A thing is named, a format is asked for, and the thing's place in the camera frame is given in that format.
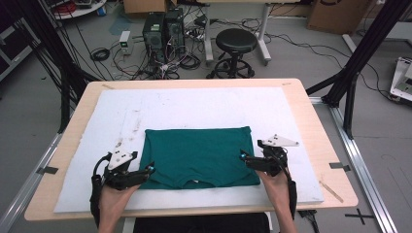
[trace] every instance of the metal stand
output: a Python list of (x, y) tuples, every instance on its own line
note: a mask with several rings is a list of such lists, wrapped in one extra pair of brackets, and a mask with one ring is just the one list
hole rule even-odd
[(370, 57), (379, 48), (392, 28), (408, 8), (409, 0), (387, 1), (379, 15), (375, 18), (370, 28), (346, 66), (336, 75), (306, 89), (308, 95), (323, 89), (331, 84), (329, 93), (322, 97), (324, 103), (332, 108), (337, 108), (342, 97), (346, 96), (346, 107), (343, 128), (350, 139), (352, 136), (352, 116), (355, 102), (355, 90), (358, 75), (369, 61)]

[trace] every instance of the paper stain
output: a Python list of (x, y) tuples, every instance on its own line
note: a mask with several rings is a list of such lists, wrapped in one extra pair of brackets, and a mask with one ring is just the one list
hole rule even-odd
[(118, 147), (120, 147), (121, 146), (121, 142), (123, 141), (123, 138), (119, 138), (119, 142), (118, 142), (118, 144), (115, 146), (115, 148), (118, 148)]
[[(134, 113), (140, 114), (140, 110), (134, 110)], [(142, 119), (137, 117), (136, 125), (134, 126), (133, 133), (136, 134), (140, 129), (140, 124), (142, 123)]]
[(326, 183), (323, 183), (322, 181), (319, 181), (319, 183), (328, 191), (330, 194), (332, 194), (337, 200), (340, 201), (340, 203), (343, 203), (343, 198), (340, 197), (333, 189), (331, 189)]
[(106, 87), (106, 88), (108, 88), (108, 89), (115, 89), (114, 87), (109, 86), (109, 85), (106, 85), (106, 84), (102, 84), (102, 86), (103, 86), (103, 87)]

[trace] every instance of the stool leg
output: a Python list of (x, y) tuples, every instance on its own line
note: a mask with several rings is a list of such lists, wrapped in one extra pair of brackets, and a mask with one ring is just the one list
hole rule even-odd
[[(241, 78), (243, 78), (243, 79), (249, 79), (249, 78), (251, 78), (251, 77), (253, 77), (253, 76), (255, 75), (255, 71), (252, 70), (251, 65), (249, 65), (246, 61), (244, 61), (244, 60), (238, 60), (237, 63), (238, 63), (238, 65), (239, 65), (239, 64), (243, 64), (242, 66), (240, 66), (240, 67), (238, 67), (238, 68), (236, 69), (236, 75), (237, 75), (237, 76), (239, 76), (239, 77), (241, 77)], [(245, 70), (245, 69), (247, 70), (246, 76), (245, 76), (245, 75), (242, 75), (242, 74), (240, 73), (241, 70)]]
[(232, 55), (230, 60), (229, 78), (236, 79), (238, 55)]
[(226, 63), (230, 63), (229, 59), (221, 60), (219, 61), (216, 65), (213, 71), (206, 76), (206, 79), (213, 79), (216, 76), (218, 76), (219, 79), (223, 79), (223, 77), (219, 74), (220, 72), (228, 73), (227, 67), (224, 68)]

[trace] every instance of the black tape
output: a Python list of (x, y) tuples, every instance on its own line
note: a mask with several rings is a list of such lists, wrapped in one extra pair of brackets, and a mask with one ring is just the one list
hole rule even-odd
[(358, 212), (357, 215), (345, 214), (345, 216), (347, 216), (347, 217), (359, 217), (360, 221), (363, 225), (364, 225), (364, 220), (363, 220), (364, 218), (375, 218), (374, 216), (364, 216), (364, 215), (362, 215), (361, 210), (358, 209), (358, 208), (357, 208), (357, 212)]
[(349, 167), (349, 165), (343, 166), (342, 163), (329, 163), (329, 166), (331, 169), (343, 168), (343, 171), (345, 172), (351, 171), (351, 167)]
[(39, 168), (36, 173), (40, 174), (40, 175), (44, 175), (45, 173), (49, 173), (49, 174), (56, 174), (57, 173), (58, 168), (53, 168), (53, 167), (45, 167), (45, 168)]

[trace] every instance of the black stool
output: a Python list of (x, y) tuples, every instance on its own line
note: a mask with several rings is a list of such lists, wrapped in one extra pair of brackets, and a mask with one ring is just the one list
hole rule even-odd
[[(236, 75), (243, 79), (248, 79), (255, 75), (252, 67), (242, 60), (244, 53), (253, 51), (258, 45), (258, 39), (254, 34), (239, 28), (226, 29), (216, 37), (216, 45), (224, 51), (224, 53), (219, 56), (219, 60), (221, 60), (226, 53), (229, 53), (231, 58), (219, 61), (212, 73), (206, 76), (206, 79), (213, 79), (215, 75), (220, 79), (235, 79)], [(245, 75), (239, 73), (246, 69), (247, 73)]]

